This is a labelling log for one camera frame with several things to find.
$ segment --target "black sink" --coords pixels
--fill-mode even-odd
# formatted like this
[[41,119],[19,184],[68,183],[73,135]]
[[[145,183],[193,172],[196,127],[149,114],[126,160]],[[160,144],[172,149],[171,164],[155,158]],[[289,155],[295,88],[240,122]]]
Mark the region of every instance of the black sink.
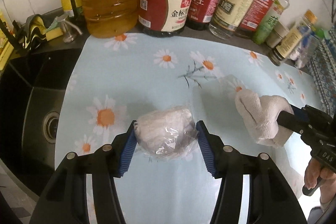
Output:
[[36,195],[54,171],[58,117],[81,49],[13,59],[0,79],[0,158]]

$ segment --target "human hand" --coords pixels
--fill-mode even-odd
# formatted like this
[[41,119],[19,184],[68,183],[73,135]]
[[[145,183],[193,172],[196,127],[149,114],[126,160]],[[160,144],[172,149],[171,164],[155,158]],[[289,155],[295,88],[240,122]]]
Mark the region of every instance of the human hand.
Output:
[[319,176],[324,179],[324,184],[320,186],[320,202],[328,203],[336,194],[336,174],[327,167],[321,168],[321,164],[316,159],[311,158],[304,174],[304,184],[309,190],[316,186]]

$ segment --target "sink drain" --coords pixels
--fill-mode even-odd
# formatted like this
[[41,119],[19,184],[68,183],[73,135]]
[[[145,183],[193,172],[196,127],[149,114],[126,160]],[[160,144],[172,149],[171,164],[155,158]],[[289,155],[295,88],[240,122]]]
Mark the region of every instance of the sink drain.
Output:
[[43,120],[42,131],[44,138],[49,143],[56,142],[59,114],[55,111],[49,112]]

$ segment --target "white towel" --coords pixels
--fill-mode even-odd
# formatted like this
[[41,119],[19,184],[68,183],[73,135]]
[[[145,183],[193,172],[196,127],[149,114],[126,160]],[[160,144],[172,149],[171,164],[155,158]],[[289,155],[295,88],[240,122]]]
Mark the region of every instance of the white towel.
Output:
[[265,95],[259,98],[252,90],[243,89],[236,95],[236,107],[247,131],[258,144],[284,146],[293,133],[277,123],[281,111],[293,114],[290,104],[281,96]]

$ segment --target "light blue tablecloth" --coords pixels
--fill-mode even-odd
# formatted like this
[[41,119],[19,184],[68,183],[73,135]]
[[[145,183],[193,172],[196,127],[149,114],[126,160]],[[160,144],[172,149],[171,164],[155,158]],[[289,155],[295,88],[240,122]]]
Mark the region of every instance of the light blue tablecloth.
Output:
[[[277,151],[254,143],[234,104],[241,88],[320,109],[309,75],[288,65],[276,67],[248,50],[186,37],[89,37],[64,98],[55,166],[69,151],[82,155],[111,143],[140,115],[187,104],[195,121],[204,120],[225,144],[249,155],[269,153],[294,191],[302,188],[310,148],[298,135]],[[89,214],[95,223],[88,180]],[[244,182],[240,223],[246,221],[248,177]],[[129,171],[115,183],[128,224],[209,223],[220,186],[206,171],[198,147],[188,157],[169,162],[151,160],[136,149]]]

